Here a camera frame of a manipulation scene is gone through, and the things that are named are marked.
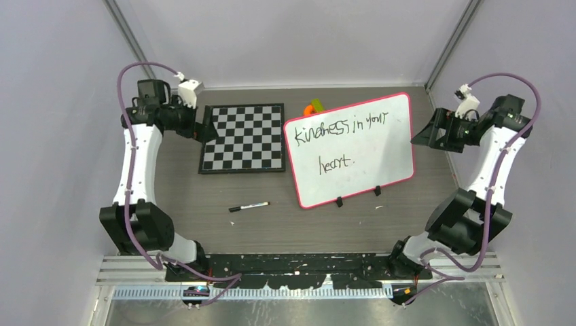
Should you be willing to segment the black white chessboard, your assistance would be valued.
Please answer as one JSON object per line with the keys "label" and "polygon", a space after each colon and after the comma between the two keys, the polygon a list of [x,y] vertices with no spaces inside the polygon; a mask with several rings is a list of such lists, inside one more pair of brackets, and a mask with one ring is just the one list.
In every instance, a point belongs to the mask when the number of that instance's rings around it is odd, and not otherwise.
{"label": "black white chessboard", "polygon": [[284,172],[284,104],[207,105],[204,121],[217,132],[202,144],[198,172]]}

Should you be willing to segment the black white marker pen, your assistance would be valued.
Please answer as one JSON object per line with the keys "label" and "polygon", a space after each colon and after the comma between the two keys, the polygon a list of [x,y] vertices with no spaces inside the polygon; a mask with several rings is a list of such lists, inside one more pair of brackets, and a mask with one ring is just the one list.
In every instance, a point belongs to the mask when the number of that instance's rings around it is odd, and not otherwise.
{"label": "black white marker pen", "polygon": [[230,213],[235,213],[235,212],[243,211],[246,209],[254,209],[254,208],[259,208],[259,207],[269,206],[269,205],[270,205],[270,202],[260,202],[260,203],[242,205],[242,206],[235,206],[235,207],[229,208],[228,210]]}

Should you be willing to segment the pink framed whiteboard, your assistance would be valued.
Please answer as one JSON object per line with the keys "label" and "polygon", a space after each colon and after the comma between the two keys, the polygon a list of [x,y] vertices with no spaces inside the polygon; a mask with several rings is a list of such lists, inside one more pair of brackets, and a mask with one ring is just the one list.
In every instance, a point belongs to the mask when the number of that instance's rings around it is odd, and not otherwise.
{"label": "pink framed whiteboard", "polygon": [[397,93],[283,126],[298,203],[311,209],[411,179],[410,96]]}

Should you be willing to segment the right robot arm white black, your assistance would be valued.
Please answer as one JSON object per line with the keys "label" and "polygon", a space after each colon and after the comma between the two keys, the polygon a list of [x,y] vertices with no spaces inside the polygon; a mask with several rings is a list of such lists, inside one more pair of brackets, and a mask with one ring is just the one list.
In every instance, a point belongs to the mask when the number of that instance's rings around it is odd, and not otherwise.
{"label": "right robot arm white black", "polygon": [[425,264],[444,254],[476,255],[510,223],[504,192],[515,156],[531,133],[530,119],[522,115],[524,99],[497,97],[476,120],[437,108],[430,122],[415,136],[414,145],[460,153],[478,146],[480,159],[471,183],[458,188],[433,211],[425,230],[395,243],[387,258],[388,274],[395,278],[419,275]]}

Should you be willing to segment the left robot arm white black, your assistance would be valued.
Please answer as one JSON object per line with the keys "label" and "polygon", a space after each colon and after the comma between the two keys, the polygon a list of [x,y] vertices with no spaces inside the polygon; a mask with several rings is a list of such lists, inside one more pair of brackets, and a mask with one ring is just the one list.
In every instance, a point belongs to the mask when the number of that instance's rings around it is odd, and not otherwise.
{"label": "left robot arm white black", "polygon": [[103,207],[99,220],[121,255],[151,259],[155,268],[167,266],[192,281],[202,280],[209,261],[199,242],[175,231],[173,220],[156,203],[155,173],[158,152],[166,131],[198,142],[212,140],[212,126],[197,122],[197,100],[202,82],[183,78],[172,94],[160,79],[138,81],[138,94],[122,109],[124,135],[122,173],[113,202]]}

